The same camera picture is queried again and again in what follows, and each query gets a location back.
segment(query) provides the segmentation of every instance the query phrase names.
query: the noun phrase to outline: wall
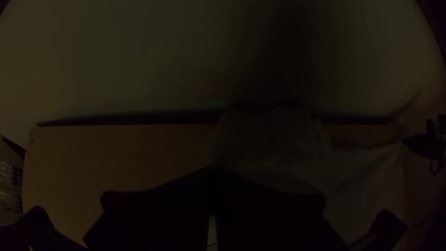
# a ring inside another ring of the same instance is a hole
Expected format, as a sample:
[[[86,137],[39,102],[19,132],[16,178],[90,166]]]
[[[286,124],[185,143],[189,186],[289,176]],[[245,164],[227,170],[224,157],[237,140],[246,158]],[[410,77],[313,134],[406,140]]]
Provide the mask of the wall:
[[[46,120],[222,108],[259,60],[285,76],[259,95],[281,84],[278,97],[328,113],[388,115],[444,77],[415,1],[11,0],[0,132],[24,146]]]

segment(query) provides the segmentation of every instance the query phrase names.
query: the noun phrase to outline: white sheet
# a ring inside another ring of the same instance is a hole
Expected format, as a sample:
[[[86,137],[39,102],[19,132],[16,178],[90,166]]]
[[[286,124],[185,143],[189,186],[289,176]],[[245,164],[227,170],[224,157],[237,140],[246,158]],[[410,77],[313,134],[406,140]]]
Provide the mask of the white sheet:
[[[227,112],[219,123],[213,163],[283,192],[320,193],[324,217],[347,243],[388,209],[403,219],[401,144],[334,150],[307,111]]]

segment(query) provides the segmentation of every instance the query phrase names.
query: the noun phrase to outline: wooden desk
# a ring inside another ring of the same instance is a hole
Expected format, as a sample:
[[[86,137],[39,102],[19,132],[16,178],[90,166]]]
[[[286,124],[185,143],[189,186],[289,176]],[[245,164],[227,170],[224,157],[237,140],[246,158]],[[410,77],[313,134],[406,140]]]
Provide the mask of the wooden desk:
[[[102,214],[105,191],[145,190],[209,164],[213,125],[33,128],[23,177],[24,212],[36,205],[72,240]]]

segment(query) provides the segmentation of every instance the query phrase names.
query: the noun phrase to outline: black object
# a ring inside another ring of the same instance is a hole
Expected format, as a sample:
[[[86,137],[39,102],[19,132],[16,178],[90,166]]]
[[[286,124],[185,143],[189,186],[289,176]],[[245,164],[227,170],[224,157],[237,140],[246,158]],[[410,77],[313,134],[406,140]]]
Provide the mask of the black object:
[[[34,251],[86,251],[87,249],[59,233],[46,211],[34,207],[15,224]]]
[[[321,216],[323,196],[278,192],[222,168],[147,191],[106,192],[101,202],[104,214],[84,237],[92,251],[204,251],[211,211],[220,251],[349,250]],[[363,243],[391,251],[405,228],[398,221],[378,217],[369,231],[377,238]],[[42,208],[16,226],[34,251],[86,250],[57,232]]]
[[[432,119],[426,121],[426,134],[417,134],[403,139],[403,143],[414,153],[431,160],[437,160],[437,169],[430,164],[432,175],[436,175],[445,165],[446,160],[446,115],[438,115],[438,132]]]
[[[207,247],[211,169],[141,192],[106,192],[103,216],[84,237],[94,251]]]
[[[389,210],[383,210],[378,213],[369,231],[350,245],[350,250],[391,251],[403,237],[406,228]]]

